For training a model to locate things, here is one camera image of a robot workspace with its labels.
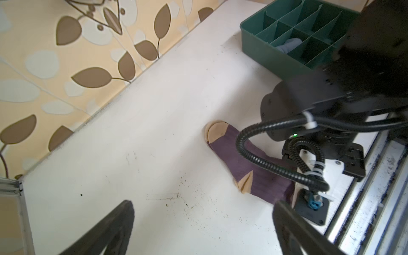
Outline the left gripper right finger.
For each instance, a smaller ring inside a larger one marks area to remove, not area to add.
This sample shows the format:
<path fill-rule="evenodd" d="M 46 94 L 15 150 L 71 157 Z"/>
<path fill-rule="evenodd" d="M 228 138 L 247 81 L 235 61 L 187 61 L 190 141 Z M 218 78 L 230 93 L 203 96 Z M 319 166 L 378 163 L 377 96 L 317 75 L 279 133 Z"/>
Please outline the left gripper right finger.
<path fill-rule="evenodd" d="M 273 222 L 284 255 L 344 254 L 284 201 L 274 205 Z"/>

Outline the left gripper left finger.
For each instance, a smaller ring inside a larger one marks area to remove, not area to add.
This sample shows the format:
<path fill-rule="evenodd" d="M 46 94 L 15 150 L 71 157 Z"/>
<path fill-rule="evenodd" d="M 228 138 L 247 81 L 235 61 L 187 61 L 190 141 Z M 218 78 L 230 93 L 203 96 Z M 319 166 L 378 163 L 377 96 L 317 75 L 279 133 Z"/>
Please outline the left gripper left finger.
<path fill-rule="evenodd" d="M 122 201 L 63 255 L 125 255 L 129 245 L 135 210 L 129 200 Z"/>

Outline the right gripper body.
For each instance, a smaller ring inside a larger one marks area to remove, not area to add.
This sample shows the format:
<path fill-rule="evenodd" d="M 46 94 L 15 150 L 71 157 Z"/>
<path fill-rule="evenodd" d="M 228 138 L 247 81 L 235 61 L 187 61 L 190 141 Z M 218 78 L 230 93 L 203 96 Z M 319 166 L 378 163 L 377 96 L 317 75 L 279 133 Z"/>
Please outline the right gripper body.
<path fill-rule="evenodd" d="M 353 142 L 356 135 L 353 132 L 317 132 L 300 139 L 317 144 L 321 150 L 318 155 L 325 156 L 325 164 L 332 159 L 342 162 L 343 174 L 360 182 L 366 176 L 366 168 L 363 147 Z"/>

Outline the purple sock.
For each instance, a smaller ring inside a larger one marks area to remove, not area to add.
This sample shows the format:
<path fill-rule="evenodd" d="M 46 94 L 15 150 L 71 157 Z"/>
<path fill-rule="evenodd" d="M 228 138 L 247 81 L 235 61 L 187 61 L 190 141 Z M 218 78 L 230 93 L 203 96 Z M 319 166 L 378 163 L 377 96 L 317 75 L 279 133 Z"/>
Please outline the purple sock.
<path fill-rule="evenodd" d="M 231 172 L 234 183 L 241 193 L 249 193 L 272 205 L 281 200 L 291 204 L 295 183 L 242 157 L 235 146 L 239 133 L 232 125 L 217 120 L 206 125 L 204 137 L 210 149 Z"/>

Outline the green divided plastic tray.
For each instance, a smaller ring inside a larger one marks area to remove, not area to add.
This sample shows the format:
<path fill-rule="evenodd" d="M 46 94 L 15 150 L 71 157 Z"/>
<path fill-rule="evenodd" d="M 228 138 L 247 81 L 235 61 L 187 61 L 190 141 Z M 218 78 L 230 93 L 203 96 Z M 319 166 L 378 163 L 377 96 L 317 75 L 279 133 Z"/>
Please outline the green divided plastic tray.
<path fill-rule="evenodd" d="M 240 24 L 242 51 L 289 80 L 330 62 L 359 15 L 326 1 L 274 1 Z"/>

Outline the blue orange striped sock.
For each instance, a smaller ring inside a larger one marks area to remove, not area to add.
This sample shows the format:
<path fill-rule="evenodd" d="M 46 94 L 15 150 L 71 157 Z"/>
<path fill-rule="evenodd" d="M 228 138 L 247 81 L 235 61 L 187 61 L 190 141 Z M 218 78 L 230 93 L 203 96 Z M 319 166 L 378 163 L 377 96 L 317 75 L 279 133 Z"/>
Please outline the blue orange striped sock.
<path fill-rule="evenodd" d="M 302 42 L 303 41 L 300 38 L 290 38 L 286 40 L 284 44 L 276 46 L 276 49 L 284 54 L 287 54 L 300 46 Z"/>

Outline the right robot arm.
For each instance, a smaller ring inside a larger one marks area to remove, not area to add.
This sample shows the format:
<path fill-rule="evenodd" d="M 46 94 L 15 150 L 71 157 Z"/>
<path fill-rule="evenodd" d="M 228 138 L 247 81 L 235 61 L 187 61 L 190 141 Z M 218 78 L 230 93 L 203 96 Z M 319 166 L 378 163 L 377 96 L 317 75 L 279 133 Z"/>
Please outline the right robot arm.
<path fill-rule="evenodd" d="M 328 191 L 326 159 L 343 158 L 358 133 L 408 127 L 408 3 L 373 1 L 353 22 L 333 60 L 280 82 L 261 103 L 261 122 L 235 146 L 246 160 L 308 187 Z M 285 141 L 297 170 L 246 148 L 266 133 Z"/>

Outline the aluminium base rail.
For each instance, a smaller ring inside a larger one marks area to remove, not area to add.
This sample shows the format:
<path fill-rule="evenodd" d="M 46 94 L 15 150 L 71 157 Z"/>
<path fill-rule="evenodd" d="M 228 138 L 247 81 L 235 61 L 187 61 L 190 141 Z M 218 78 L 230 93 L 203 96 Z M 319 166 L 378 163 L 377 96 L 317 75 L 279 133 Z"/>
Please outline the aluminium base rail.
<path fill-rule="evenodd" d="M 368 145 L 361 182 L 345 178 L 325 237 L 347 255 L 408 253 L 408 138 L 393 131 L 358 135 Z"/>

